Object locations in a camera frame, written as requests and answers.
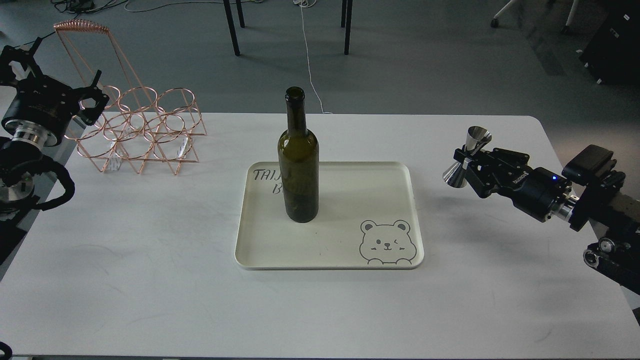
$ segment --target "bear cartoon drawing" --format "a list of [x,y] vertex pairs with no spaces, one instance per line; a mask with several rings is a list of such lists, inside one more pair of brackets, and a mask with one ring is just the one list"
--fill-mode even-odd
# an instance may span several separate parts
[[360,224],[364,233],[360,244],[360,255],[367,264],[411,264],[417,249],[409,237],[410,226],[404,220],[393,225],[378,225],[372,220]]

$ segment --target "chair leg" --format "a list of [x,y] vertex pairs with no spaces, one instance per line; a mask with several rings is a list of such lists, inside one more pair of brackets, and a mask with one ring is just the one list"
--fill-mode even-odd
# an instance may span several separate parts
[[242,1],[236,0],[236,8],[238,10],[238,20],[240,20],[240,27],[244,29],[244,15],[242,13]]
[[342,15],[340,16],[340,27],[344,28],[344,16],[347,12],[347,0],[342,0]]
[[512,7],[518,1],[520,1],[520,0],[509,0],[507,5],[504,5],[504,7],[501,8],[500,11],[493,16],[493,19],[491,20],[491,27],[492,28],[497,28],[498,25],[499,25],[498,18],[502,15],[502,13],[507,11],[510,7]]
[[344,54],[349,54],[349,40],[351,38],[351,9],[353,0],[347,0],[346,30],[344,32]]
[[236,37],[236,25],[234,25],[234,17],[231,15],[231,4],[229,0],[223,0],[225,4],[225,13],[227,13],[227,24],[229,25],[229,34],[231,35],[231,42],[234,45],[234,54],[240,56],[240,48],[238,47],[238,39]]
[[571,5],[571,11],[569,11],[569,17],[567,18],[566,24],[564,24],[564,27],[561,33],[566,34],[569,32],[569,26],[571,26],[571,23],[573,22],[573,17],[575,16],[575,11],[578,9],[579,2],[580,0],[573,0],[573,4]]

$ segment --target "bottle mouth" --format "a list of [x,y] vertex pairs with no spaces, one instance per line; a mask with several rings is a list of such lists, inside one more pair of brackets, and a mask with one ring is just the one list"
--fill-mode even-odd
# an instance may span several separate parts
[[305,91],[297,86],[292,86],[287,89],[284,98],[289,102],[301,103],[305,100]]

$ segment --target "white table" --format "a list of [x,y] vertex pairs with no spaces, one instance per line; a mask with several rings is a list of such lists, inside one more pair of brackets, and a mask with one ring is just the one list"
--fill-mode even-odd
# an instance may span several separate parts
[[205,114],[201,162],[100,174],[73,156],[68,204],[41,213],[0,282],[16,354],[163,357],[639,357],[620,287],[594,242],[509,199],[449,188],[471,125],[487,146],[560,172],[531,117],[309,115],[322,161],[400,161],[425,260],[415,270],[251,271],[234,259],[248,167],[276,160],[278,114]]

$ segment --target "floor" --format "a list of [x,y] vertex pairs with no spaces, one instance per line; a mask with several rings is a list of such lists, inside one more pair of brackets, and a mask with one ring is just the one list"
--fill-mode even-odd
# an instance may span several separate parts
[[[571,0],[523,0],[499,28],[489,23],[506,0],[356,0],[348,56],[340,3],[317,0],[302,13],[290,0],[245,3],[238,57],[221,4],[138,13],[120,5],[81,19],[110,28],[144,84],[159,92],[191,89],[201,111],[283,113],[284,90],[298,85],[307,91],[309,113],[530,115],[563,165],[591,143],[614,151],[616,169],[628,175],[623,193],[640,199],[640,86],[598,85],[578,59],[606,18],[607,1],[582,0],[571,33],[562,35]],[[0,45],[30,42],[72,17],[46,1],[0,0]],[[126,87],[104,35],[70,37],[103,71],[103,83]],[[36,60],[45,74],[81,86],[56,35],[43,41]],[[0,108],[10,103],[11,90],[0,89]],[[460,134],[452,150],[463,139]],[[530,165],[548,166],[536,159]]]

